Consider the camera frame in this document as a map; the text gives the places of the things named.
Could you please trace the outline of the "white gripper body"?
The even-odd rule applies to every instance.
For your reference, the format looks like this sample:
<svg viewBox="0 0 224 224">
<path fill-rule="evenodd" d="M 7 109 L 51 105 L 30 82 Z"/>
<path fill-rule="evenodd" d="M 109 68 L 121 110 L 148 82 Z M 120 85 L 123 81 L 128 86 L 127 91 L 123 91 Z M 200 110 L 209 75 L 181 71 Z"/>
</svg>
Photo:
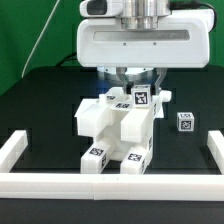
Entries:
<svg viewBox="0 0 224 224">
<path fill-rule="evenodd" d="M 214 11 L 169 0 L 83 0 L 77 58 L 84 67 L 201 68 Z"/>
</svg>

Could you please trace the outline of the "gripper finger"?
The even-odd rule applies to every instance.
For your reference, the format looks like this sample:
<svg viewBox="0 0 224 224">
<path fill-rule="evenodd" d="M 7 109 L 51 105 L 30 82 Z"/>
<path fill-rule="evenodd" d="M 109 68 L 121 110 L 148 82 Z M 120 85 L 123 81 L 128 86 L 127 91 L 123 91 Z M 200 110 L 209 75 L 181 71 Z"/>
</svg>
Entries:
<svg viewBox="0 0 224 224">
<path fill-rule="evenodd" d="M 167 74 L 166 68 L 155 68 L 151 79 L 151 94 L 158 95 L 161 91 L 160 85 Z"/>
<path fill-rule="evenodd" d="M 116 75 L 119 78 L 119 80 L 121 81 L 121 83 L 123 84 L 124 92 L 126 94 L 130 94 L 134 83 L 132 81 L 130 81 L 128 79 L 128 77 L 125 75 L 126 71 L 127 71 L 126 67 L 117 67 L 116 68 Z"/>
</svg>

